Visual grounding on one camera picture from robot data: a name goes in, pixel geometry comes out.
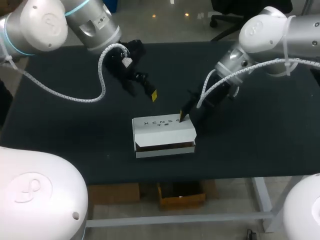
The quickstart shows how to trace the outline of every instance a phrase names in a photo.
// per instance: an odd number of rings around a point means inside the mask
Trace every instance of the robot logo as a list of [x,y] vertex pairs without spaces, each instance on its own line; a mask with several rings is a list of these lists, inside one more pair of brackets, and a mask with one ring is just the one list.
[[35,200],[47,201],[52,195],[52,183],[40,173],[27,172],[13,179],[8,187],[8,194],[18,204]]
[[58,18],[51,13],[47,13],[42,17],[42,22],[47,29],[47,34],[50,36],[57,36],[61,32]]
[[254,21],[252,24],[249,24],[245,30],[247,36],[253,36],[256,33],[260,32],[263,29],[264,25],[261,21]]

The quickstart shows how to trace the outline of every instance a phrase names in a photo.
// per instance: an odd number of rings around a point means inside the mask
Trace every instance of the cardboard box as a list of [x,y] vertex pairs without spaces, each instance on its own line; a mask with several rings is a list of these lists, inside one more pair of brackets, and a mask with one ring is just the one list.
[[138,183],[88,186],[88,198],[92,205],[134,203],[140,200]]
[[136,158],[194,153],[197,136],[189,115],[137,117],[132,120]]
[[199,182],[158,183],[157,188],[162,210],[199,208],[206,200]]

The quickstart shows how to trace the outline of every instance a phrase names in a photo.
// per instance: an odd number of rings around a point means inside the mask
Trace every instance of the box lid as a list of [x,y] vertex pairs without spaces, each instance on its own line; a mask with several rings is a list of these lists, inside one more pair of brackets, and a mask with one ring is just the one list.
[[189,115],[179,122],[179,114],[133,119],[134,140],[139,147],[188,143],[197,136]]

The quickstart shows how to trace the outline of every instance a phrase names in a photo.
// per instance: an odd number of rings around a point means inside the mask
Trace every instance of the table frame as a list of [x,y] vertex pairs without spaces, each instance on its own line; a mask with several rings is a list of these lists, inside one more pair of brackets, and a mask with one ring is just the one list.
[[86,227],[104,228],[149,224],[221,222],[262,219],[264,232],[272,233],[281,226],[283,219],[283,206],[287,195],[302,178],[303,176],[292,176],[274,206],[272,206],[264,178],[252,178],[253,188],[260,208],[260,211],[258,212],[97,219],[87,220]]

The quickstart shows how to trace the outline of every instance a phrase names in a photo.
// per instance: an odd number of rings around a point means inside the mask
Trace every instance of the brown cardboard box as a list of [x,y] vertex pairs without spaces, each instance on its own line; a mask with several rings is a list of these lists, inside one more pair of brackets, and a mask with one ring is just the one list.
[[91,185],[88,186],[88,198],[93,205],[138,202],[140,200],[139,184]]
[[162,210],[194,209],[194,208],[199,208],[204,204],[206,200],[206,194],[203,192],[200,184],[198,185],[199,189],[195,187],[196,185],[195,182],[190,182],[190,183],[186,182],[186,183],[178,183],[178,184],[184,185],[183,187],[185,189],[190,189],[190,192],[192,193],[188,195],[173,196],[177,192],[175,191],[171,192],[171,190],[169,191],[166,190],[168,189],[168,186],[170,185],[170,183],[157,184],[158,194],[159,194],[159,203]]

